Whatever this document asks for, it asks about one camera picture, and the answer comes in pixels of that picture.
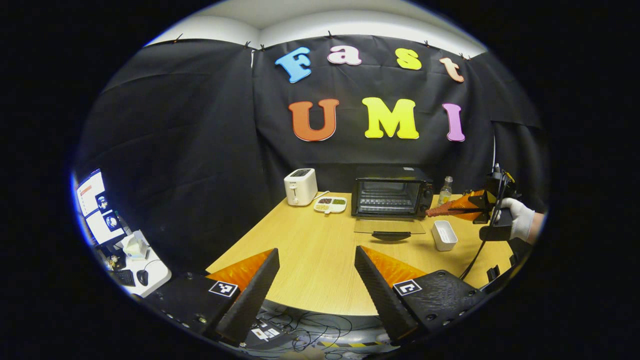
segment glass bottle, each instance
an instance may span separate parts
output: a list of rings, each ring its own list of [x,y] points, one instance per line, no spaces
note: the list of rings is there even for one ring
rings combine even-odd
[[[451,198],[451,184],[453,183],[453,177],[447,176],[444,178],[444,186],[440,190],[440,197],[438,198],[438,206],[449,201]]]

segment white glove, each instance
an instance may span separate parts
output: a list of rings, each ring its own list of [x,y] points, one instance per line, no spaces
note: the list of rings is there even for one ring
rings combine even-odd
[[[531,231],[531,224],[533,223],[533,214],[536,212],[526,207],[520,201],[510,197],[503,199],[500,206],[511,210],[513,221],[511,223],[510,239],[520,238],[527,241],[529,232]],[[500,220],[500,211],[498,211],[498,215],[495,220]]]

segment keyboard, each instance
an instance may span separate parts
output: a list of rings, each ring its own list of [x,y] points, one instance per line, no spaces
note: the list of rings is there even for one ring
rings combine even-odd
[[[120,285],[135,286],[136,282],[133,280],[133,271],[131,270],[115,270],[109,271],[109,273],[118,281]]]

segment computer mouse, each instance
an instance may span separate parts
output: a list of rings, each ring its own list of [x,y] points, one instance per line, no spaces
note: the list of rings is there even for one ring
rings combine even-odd
[[[138,272],[136,272],[136,277],[138,277],[138,281],[143,286],[149,284],[149,273],[146,270],[138,270]]]

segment computer monitor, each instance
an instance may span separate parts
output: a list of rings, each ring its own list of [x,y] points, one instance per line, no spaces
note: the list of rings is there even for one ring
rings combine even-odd
[[[102,172],[96,169],[76,189],[80,210],[98,246],[113,245],[126,236],[111,207]]]

